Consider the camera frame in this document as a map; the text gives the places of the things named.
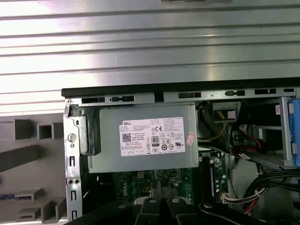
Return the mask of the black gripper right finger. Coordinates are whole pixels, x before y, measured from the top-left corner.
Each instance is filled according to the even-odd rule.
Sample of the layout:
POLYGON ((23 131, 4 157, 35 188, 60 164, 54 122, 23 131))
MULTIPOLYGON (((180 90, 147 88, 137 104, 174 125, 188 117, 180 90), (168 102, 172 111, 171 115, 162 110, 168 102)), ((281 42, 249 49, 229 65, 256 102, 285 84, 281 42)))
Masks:
POLYGON ((178 225, 265 225, 266 222, 247 216, 219 203, 187 204, 183 198, 167 200, 178 225))

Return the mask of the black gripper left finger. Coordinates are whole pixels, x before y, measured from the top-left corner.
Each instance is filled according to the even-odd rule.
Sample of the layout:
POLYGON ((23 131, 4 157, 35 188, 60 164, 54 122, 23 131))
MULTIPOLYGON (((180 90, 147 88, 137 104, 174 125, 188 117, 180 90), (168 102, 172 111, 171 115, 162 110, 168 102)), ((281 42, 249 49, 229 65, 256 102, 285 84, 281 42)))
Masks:
POLYGON ((114 201, 101 206, 77 219, 69 225, 159 225, 161 222, 161 200, 142 198, 134 206, 122 201, 114 201))

